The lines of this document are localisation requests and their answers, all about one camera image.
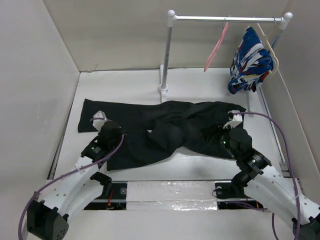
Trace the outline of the black trousers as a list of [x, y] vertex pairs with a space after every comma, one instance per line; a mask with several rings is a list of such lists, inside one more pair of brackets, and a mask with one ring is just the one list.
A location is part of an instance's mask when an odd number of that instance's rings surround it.
[[139, 105], [85, 99], [77, 130], [95, 132], [90, 120], [98, 111], [117, 122], [126, 133], [120, 149], [107, 162], [107, 170], [125, 170], [155, 164], [170, 157], [176, 149], [229, 159], [220, 143], [205, 140], [202, 129], [229, 121], [228, 112], [246, 109], [238, 104], [208, 101], [200, 103], [166, 101]]

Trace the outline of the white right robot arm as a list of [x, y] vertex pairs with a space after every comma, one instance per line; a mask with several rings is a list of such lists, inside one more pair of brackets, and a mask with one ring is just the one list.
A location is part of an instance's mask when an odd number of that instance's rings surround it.
[[245, 129], [215, 124], [203, 133], [207, 142], [219, 143], [240, 169], [230, 182], [218, 184], [219, 199], [254, 199], [291, 227], [299, 240], [320, 238], [320, 206], [296, 192], [271, 161], [252, 147]]

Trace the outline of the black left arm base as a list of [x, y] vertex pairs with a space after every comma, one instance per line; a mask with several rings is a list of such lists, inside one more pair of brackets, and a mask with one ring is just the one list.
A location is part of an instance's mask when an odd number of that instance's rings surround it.
[[115, 181], [112, 183], [108, 196], [100, 196], [90, 202], [84, 210], [98, 211], [119, 211], [127, 208], [127, 188], [126, 181]]

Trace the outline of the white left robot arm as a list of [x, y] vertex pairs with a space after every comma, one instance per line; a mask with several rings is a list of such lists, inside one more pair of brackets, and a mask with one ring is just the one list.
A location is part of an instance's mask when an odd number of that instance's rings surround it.
[[32, 198], [26, 208], [26, 230], [41, 240], [62, 240], [71, 221], [94, 199], [112, 194], [112, 179], [100, 168], [120, 149], [124, 130], [107, 118], [93, 118], [97, 136], [81, 152], [72, 170], [41, 201]]

